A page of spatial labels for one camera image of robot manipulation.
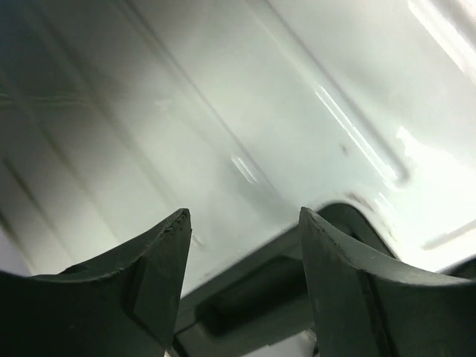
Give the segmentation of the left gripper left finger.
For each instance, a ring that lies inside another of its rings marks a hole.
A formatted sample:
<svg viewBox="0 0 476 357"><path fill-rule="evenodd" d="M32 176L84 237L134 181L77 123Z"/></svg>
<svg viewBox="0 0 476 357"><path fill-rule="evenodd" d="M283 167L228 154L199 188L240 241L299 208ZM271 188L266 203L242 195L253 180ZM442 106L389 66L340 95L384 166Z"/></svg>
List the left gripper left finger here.
<svg viewBox="0 0 476 357"><path fill-rule="evenodd" d="M191 239L181 208L59 274L1 274L3 356L163 356L172 344Z"/></svg>

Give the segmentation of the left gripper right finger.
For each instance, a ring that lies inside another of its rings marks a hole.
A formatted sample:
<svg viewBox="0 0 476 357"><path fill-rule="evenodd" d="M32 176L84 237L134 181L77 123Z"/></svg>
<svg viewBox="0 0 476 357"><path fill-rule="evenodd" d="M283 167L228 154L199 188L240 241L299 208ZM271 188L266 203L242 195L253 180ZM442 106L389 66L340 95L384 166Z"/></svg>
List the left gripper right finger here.
<svg viewBox="0 0 476 357"><path fill-rule="evenodd" d="M475 282L395 260L302 208L321 356L473 356Z"/></svg>

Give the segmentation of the black and white suitcase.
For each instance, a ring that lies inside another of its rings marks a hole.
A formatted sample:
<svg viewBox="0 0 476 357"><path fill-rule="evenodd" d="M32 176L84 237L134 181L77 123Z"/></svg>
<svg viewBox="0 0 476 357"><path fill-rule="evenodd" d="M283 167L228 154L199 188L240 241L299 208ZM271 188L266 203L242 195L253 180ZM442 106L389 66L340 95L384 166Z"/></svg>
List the black and white suitcase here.
<svg viewBox="0 0 476 357"><path fill-rule="evenodd" d="M1 274L181 208L163 356L321 356L302 208L475 282L475 3L3 1Z"/></svg>

